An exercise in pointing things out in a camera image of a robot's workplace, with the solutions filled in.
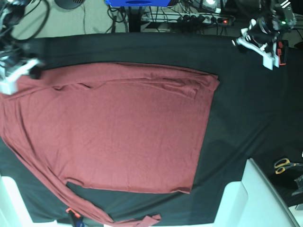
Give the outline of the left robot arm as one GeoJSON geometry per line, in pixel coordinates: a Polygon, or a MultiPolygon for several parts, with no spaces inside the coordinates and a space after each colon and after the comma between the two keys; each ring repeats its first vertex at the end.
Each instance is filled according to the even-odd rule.
{"type": "Polygon", "coordinates": [[[267,0],[258,18],[241,29],[241,36],[232,43],[238,50],[250,49],[270,60],[276,58],[279,36],[294,28],[296,18],[288,0],[267,0]]]}

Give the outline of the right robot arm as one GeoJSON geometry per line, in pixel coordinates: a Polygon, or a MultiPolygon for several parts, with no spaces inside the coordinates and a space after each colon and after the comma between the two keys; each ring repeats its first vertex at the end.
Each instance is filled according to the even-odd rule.
{"type": "Polygon", "coordinates": [[[50,14],[50,4],[45,4],[45,17],[39,28],[27,39],[16,39],[12,36],[14,26],[18,25],[29,12],[25,12],[32,0],[2,0],[0,2],[0,80],[13,76],[28,75],[31,79],[40,79],[45,65],[35,54],[26,53],[23,44],[36,38],[46,25],[50,14]]]}

